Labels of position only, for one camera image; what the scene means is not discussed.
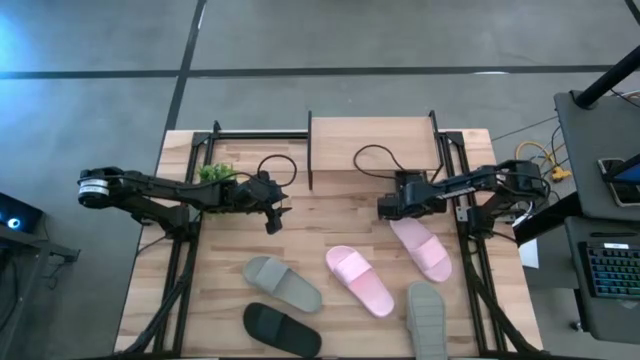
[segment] green plant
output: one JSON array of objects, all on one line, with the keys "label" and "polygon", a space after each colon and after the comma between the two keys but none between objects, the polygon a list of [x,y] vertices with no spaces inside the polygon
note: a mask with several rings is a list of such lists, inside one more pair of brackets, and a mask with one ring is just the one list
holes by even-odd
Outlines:
[{"label": "green plant", "polygon": [[235,176],[229,176],[233,174],[233,165],[227,164],[214,164],[201,166],[198,169],[198,175],[200,175],[200,181],[216,181],[222,178],[233,180]]}]

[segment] rgb keyboard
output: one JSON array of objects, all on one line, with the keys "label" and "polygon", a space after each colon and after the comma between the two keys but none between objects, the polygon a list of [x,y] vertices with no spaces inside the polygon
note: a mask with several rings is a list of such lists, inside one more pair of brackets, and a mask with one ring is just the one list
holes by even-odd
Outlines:
[{"label": "rgb keyboard", "polygon": [[640,299],[640,248],[617,243],[587,243],[585,257],[592,295]]}]

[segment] gray slide sandal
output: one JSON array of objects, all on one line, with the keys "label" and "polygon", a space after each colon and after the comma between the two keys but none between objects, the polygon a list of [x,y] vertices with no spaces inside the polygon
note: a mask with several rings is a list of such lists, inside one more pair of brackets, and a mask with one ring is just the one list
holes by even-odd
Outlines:
[{"label": "gray slide sandal", "polygon": [[407,292],[407,328],[416,360],[446,360],[447,332],[442,297],[427,282],[415,282]]},{"label": "gray slide sandal", "polygon": [[322,307],[320,291],[275,258],[254,257],[243,274],[249,284],[302,311],[317,312]]}]

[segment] wooden platform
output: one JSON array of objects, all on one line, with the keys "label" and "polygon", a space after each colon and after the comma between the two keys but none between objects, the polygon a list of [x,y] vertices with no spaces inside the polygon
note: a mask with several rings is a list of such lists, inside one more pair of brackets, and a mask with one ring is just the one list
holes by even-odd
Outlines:
[{"label": "wooden platform", "polygon": [[[430,117],[316,117],[311,120],[311,170],[356,170],[353,156],[369,144],[387,147],[407,170],[439,165]],[[391,156],[377,148],[362,151],[358,166],[398,170]]]},{"label": "wooden platform", "polygon": [[[463,132],[472,169],[495,162],[488,131]],[[184,180],[191,135],[191,131],[167,134],[158,176]],[[306,169],[305,141],[218,141],[214,162],[232,162],[237,170],[253,172],[262,158],[274,153],[289,155],[297,162],[298,169]],[[265,165],[265,169],[283,183],[292,175],[290,166],[286,161],[274,159]],[[183,356],[291,356],[246,334],[242,313],[251,302],[273,306],[316,329],[323,338],[322,357],[413,356],[405,327],[406,290],[410,283],[425,279],[387,222],[377,219],[376,198],[392,190],[391,180],[343,171],[314,173],[314,191],[310,192],[307,174],[301,171],[295,183],[284,189],[291,196],[288,203],[293,210],[284,215],[284,229],[275,235],[267,235],[264,231],[266,218],[263,215],[207,215],[200,238]],[[484,199],[486,197],[479,197],[479,201]],[[453,215],[449,212],[425,217],[421,221],[440,237],[453,261],[451,278],[433,285],[446,304],[449,356],[475,355],[476,345]],[[499,231],[510,233],[507,226],[499,228]],[[140,245],[161,235],[158,228],[147,228]],[[324,255],[336,245],[354,247],[373,265],[396,302],[391,315],[384,319],[374,318],[331,275],[324,263]],[[133,342],[157,310],[170,248],[170,241],[163,241],[145,250],[137,259],[118,333],[117,350]],[[488,241],[488,252],[501,306],[527,340],[541,348],[516,245],[494,238]],[[313,283],[323,296],[322,311],[318,314],[303,313],[247,285],[242,277],[242,268],[249,259],[258,255],[281,259]],[[489,329],[486,311],[483,317],[486,319],[485,328]],[[173,338],[173,320],[172,317],[167,344]]]}]

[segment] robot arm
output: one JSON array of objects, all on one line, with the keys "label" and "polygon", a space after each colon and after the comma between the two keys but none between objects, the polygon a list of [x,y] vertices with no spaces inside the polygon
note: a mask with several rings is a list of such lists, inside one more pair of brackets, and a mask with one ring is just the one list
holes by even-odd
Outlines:
[{"label": "robot arm", "polygon": [[[78,201],[83,206],[92,209],[117,207],[131,213],[138,222],[156,221],[167,232],[186,228],[189,223],[187,204],[210,213],[265,213],[269,234],[282,228],[280,217],[290,210],[273,208],[288,196],[266,171],[260,171],[243,183],[228,179],[194,185],[107,167],[83,170],[78,184]],[[181,205],[164,206],[150,197],[178,201]]]},{"label": "robot arm", "polygon": [[469,235],[488,238],[496,217],[520,201],[544,198],[549,189],[538,165],[530,161],[509,160],[485,165],[464,175],[429,183],[421,174],[403,174],[396,180],[396,192],[378,199],[378,217],[399,220],[421,217],[447,210],[447,199],[476,191],[495,194],[482,206],[467,210]]}]

